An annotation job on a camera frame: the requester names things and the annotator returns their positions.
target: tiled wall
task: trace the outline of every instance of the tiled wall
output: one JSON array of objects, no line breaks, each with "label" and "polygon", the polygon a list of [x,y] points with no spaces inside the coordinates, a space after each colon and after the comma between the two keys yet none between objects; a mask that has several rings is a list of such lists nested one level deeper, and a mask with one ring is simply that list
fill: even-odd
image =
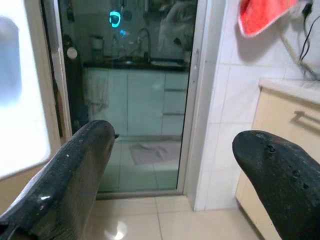
[{"label": "tiled wall", "polygon": [[[212,50],[205,56],[204,75],[214,78],[214,86],[195,202],[198,211],[238,207],[235,192],[241,169],[232,153],[232,141],[239,132],[252,127],[260,94],[259,79],[303,78],[275,25],[251,39],[241,36],[237,24],[238,4],[239,0],[226,3],[217,61],[211,59]],[[308,26],[318,15],[320,2],[315,1]],[[210,25],[214,20],[215,16],[211,15]],[[302,22],[284,23],[286,37],[299,52],[304,42]],[[215,32],[215,29],[210,31],[209,43],[217,41]],[[320,72],[319,56],[320,21],[314,25],[310,53],[305,58],[317,72]]]}]

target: kitchen cabinet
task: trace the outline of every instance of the kitchen cabinet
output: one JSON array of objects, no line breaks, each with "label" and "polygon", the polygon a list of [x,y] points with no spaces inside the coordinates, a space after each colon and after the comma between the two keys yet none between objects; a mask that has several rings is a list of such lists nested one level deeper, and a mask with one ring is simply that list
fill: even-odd
[{"label": "kitchen cabinet", "polygon": [[98,94],[101,83],[106,84],[107,101],[101,108],[89,106],[89,119],[110,122],[115,132],[120,135],[128,134],[127,77],[127,72],[123,70],[90,68],[86,78],[86,92],[94,91],[94,94]]},{"label": "kitchen cabinet", "polygon": [[128,134],[161,135],[165,74],[130,71],[128,74]]},{"label": "kitchen cabinet", "polygon": [[107,82],[107,103],[90,120],[107,120],[122,136],[181,135],[188,74],[157,70],[86,68],[85,91]]},{"label": "kitchen cabinet", "polygon": [[[320,105],[262,88],[253,129],[267,131],[298,144],[320,163]],[[265,240],[281,240],[243,172],[236,198]]]}]

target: glass sliding door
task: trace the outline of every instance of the glass sliding door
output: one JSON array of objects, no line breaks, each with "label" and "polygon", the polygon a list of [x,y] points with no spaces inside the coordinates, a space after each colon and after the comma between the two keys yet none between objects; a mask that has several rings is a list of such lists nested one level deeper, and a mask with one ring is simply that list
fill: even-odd
[{"label": "glass sliding door", "polygon": [[72,133],[119,137],[99,192],[176,190],[197,0],[60,0]]}]

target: door frame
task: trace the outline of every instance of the door frame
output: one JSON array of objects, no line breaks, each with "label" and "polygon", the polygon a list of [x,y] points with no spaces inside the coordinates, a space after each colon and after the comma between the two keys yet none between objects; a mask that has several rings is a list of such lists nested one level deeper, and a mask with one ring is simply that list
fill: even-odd
[{"label": "door frame", "polygon": [[[67,90],[67,81],[66,81],[66,69],[64,64],[64,55],[63,55],[63,42],[62,42],[62,29],[60,21],[60,12],[59,12],[59,0],[50,0],[52,2],[51,6],[53,7],[54,12],[54,23],[55,30],[54,34],[56,39],[53,39],[56,43],[56,49],[58,52],[58,57],[52,59],[54,71],[57,72],[58,79],[57,84],[60,86],[59,90],[61,91],[61,97],[63,101],[63,120],[66,123],[64,131],[66,132],[67,141],[72,136],[71,131],[71,119],[70,119],[70,110],[69,110],[69,101],[68,101],[68,90]],[[177,189],[175,190],[158,190],[158,191],[148,191],[148,192],[98,192],[97,200],[100,199],[120,199],[120,198],[133,198],[133,197],[154,197],[154,196],[166,196],[166,195],[188,195],[189,190],[188,183],[190,182],[187,178],[191,175],[189,164],[191,159],[194,159],[192,156],[192,149],[194,145],[197,144],[197,136],[195,135],[195,128],[197,123],[197,113],[199,107],[199,86],[201,85],[200,78],[200,69],[203,64],[203,58],[205,54],[202,50],[206,17],[208,17],[207,9],[208,2],[210,0],[198,0],[197,2],[197,11],[196,11],[196,20],[194,28],[194,37],[193,37],[193,47],[191,55],[191,63],[189,70],[189,80],[188,80],[188,92],[186,100],[186,109],[184,116],[184,126],[183,126],[183,136],[182,136],[182,146],[181,146],[181,155],[180,155],[180,164],[178,170],[178,180],[177,180]],[[201,158],[197,160],[197,165],[200,166]]]}]

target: cloth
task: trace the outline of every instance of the cloth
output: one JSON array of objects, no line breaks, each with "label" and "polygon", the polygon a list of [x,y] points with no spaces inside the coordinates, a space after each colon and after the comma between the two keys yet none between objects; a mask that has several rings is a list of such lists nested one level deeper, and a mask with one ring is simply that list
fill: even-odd
[{"label": "cloth", "polygon": [[89,112],[96,114],[108,106],[108,75],[106,72],[90,72],[86,80],[86,101]]},{"label": "cloth", "polygon": [[273,24],[296,4],[297,0],[242,0],[238,24],[244,37],[254,37]]},{"label": "cloth", "polygon": [[192,49],[196,12],[197,5],[192,2],[177,2],[172,6],[160,23],[159,52],[168,48]]},{"label": "cloth", "polygon": [[137,143],[129,146],[136,165],[164,163],[180,159],[180,141]]}]

